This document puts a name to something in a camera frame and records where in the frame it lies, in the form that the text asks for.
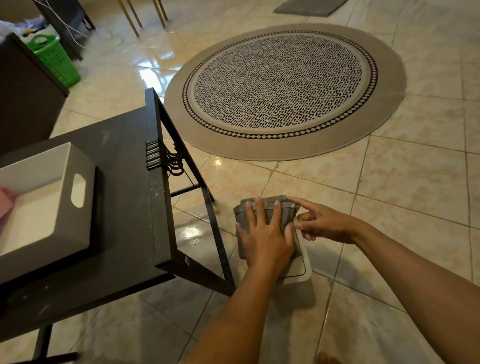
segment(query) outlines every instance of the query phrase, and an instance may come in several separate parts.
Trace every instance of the tiled floor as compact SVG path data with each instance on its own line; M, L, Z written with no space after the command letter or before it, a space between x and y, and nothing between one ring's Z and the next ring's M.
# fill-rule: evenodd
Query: tiled floor
M234 252L233 206L245 197L290 194L364 219L480 284L480 6L475 0L349 0L322 19L273 14L282 2L164 0L170 18L164 31L152 2L137 0L144 25L138 40L116 1L87 5L98 31L77 63L83 79L54 135L143 106L146 87L162 96L189 58L237 34L296 22L370 32L400 54L408 73L407 97L372 136L280 163L231 160L189 147L219 201L236 279L246 267ZM170 183L181 188L190 181L182 176ZM200 201L195 192L173 201L179 246L219 273ZM275 292L262 363L310 364L317 351L344 364L441 362L355 246L317 240L308 248L315 273L310 282ZM82 363L176 363L226 301L173 280L56 324L50 352L84 351ZM0 362L28 360L35 334L0 344Z

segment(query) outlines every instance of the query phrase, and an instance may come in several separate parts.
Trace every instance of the white cable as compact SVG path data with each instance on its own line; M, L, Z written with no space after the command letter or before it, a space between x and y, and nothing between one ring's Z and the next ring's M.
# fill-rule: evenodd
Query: white cable
M63 25L65 25L67 27L67 31L70 33L70 35L72 36L72 39L73 41L80 47L86 49L84 46L82 46L80 43L77 42L77 40L75 39L75 37L73 36L72 32L70 31L70 29L74 30L75 32L83 35L85 38L89 39L89 37L87 37L85 34L83 34L82 32L78 31L77 29L75 28L72 28L71 26L69 26L67 23L65 23L62 18L60 18L60 16L52 9L51 5L49 4L48 0L45 0L45 2L47 3L47 5L45 5L44 3L38 1L38 0L33 0L37 3L39 3L40 5L43 5L45 6L47 9L49 9L62 23Z

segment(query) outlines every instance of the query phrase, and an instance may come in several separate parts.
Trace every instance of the white storage bin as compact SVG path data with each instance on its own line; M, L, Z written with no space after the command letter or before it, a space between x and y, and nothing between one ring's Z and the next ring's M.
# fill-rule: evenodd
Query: white storage bin
M0 284L90 245L95 164L71 143L0 169L17 199L0 220Z

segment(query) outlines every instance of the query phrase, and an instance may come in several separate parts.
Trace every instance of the hand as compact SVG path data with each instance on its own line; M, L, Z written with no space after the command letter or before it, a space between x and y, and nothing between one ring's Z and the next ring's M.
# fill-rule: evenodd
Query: hand
M355 244L352 235L358 219L303 198L288 197L288 200L309 211L298 215L298 222L295 225L305 239L314 241L320 237L339 243Z
M261 198L255 199L257 206L257 218L253 213L252 204L247 203L247 218L250 233L236 224L237 231L243 240L243 248L249 268L259 269L266 273L272 273L276 280L282 270L287 266L295 250L293 243L293 224L285 228L282 235L280 231L280 219L282 207L280 201L275 201L275 209L267 225L265 219L265 208Z

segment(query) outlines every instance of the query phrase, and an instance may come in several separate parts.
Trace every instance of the beige rug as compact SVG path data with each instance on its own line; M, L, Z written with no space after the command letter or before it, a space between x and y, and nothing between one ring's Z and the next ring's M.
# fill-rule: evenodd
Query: beige rug
M400 57L362 31L292 24L218 43L175 75L165 106L182 138L221 157L289 160L347 146L405 95Z

